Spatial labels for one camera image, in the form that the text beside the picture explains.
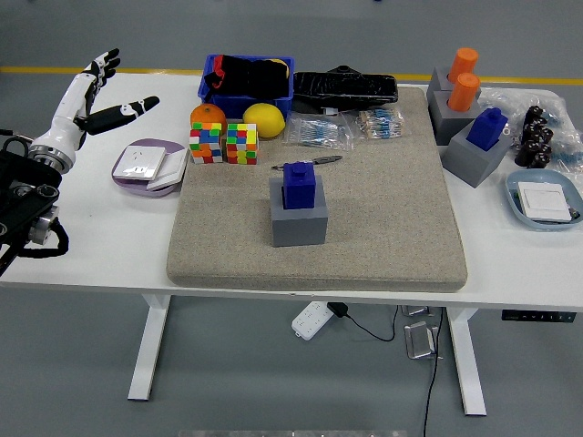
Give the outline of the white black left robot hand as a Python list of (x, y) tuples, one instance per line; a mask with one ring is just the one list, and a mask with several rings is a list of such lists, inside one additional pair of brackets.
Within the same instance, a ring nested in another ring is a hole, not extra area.
[(63, 95), (49, 130), (36, 138), (30, 156), (53, 156), (73, 162), (86, 136), (124, 127), (159, 103), (156, 96), (102, 109), (92, 110), (97, 94), (112, 78), (120, 64), (117, 48), (95, 58), (78, 73)]

